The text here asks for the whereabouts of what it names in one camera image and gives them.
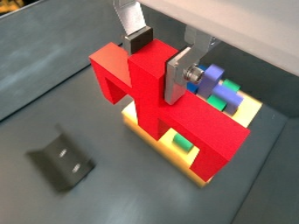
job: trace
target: blue block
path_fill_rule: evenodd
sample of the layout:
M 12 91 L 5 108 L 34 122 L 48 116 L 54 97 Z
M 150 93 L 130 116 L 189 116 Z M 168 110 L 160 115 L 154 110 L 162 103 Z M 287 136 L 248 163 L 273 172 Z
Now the blue block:
M 242 101 L 242 97 L 238 96 L 228 87 L 224 87 L 221 85 L 217 85 L 212 89 L 212 94 L 216 95 L 226 103 L 224 111 L 229 115 L 233 115 L 238 109 L 238 104 Z
M 200 95 L 204 99 L 210 96 L 210 91 L 216 87 L 220 81 L 220 77 L 224 73 L 224 70 L 214 65 L 210 65 L 204 72 L 201 77 L 197 89 L 197 95 Z
M 186 89 L 188 89 L 193 94 L 197 93 L 197 88 L 198 88 L 198 86 L 194 85 L 193 83 L 190 83 L 190 82 L 186 83 Z
M 206 67 L 204 65 L 198 65 L 198 69 L 205 71 L 206 70 Z

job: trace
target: white panel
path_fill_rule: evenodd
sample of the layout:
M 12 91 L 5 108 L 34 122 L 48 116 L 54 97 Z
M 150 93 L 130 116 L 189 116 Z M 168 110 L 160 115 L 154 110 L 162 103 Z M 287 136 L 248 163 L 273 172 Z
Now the white panel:
M 299 76 L 299 1 L 140 0 Z

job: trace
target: green block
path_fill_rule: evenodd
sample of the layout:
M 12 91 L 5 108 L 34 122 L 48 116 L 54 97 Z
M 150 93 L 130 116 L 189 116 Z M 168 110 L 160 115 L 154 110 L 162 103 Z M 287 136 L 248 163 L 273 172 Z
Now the green block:
M 173 136 L 172 141 L 182 148 L 184 151 L 189 152 L 192 149 L 192 143 L 178 133 Z
M 238 91 L 240 86 L 232 80 L 224 80 L 221 85 L 229 88 L 233 92 Z
M 221 111 L 226 106 L 226 103 L 213 94 L 209 96 L 206 103 L 218 111 Z

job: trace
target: red bridge block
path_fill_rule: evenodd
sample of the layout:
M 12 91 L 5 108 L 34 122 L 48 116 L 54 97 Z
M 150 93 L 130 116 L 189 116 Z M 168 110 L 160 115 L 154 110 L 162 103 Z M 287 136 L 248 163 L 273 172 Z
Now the red bridge block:
M 110 102 L 125 93 L 134 98 L 138 126 L 152 138 L 157 140 L 172 127 L 200 148 L 190 169 L 206 181 L 233 157 L 249 131 L 188 91 L 172 106 L 165 103 L 164 63 L 174 53 L 153 40 L 128 58 L 109 44 L 90 55 L 90 64 Z

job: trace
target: yellow base block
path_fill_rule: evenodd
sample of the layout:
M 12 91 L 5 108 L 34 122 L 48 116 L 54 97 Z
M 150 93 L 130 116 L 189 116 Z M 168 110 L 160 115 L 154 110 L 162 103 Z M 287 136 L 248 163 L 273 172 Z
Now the yellow base block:
M 247 127 L 261 107 L 261 102 L 256 101 L 247 94 L 237 92 L 244 97 L 242 102 L 238 105 L 236 114 L 230 117 L 240 125 Z M 170 161 L 170 163 L 181 170 L 188 178 L 196 183 L 197 186 L 205 186 L 208 182 L 204 182 L 201 178 L 189 169 L 192 161 L 196 158 L 200 150 L 197 147 L 192 147 L 189 152 L 185 152 L 174 143 L 173 136 L 176 131 L 169 129 L 158 141 L 146 134 L 146 132 L 138 127 L 136 120 L 136 105 L 132 101 L 124 108 L 122 112 L 125 126 L 152 145 L 158 153 Z

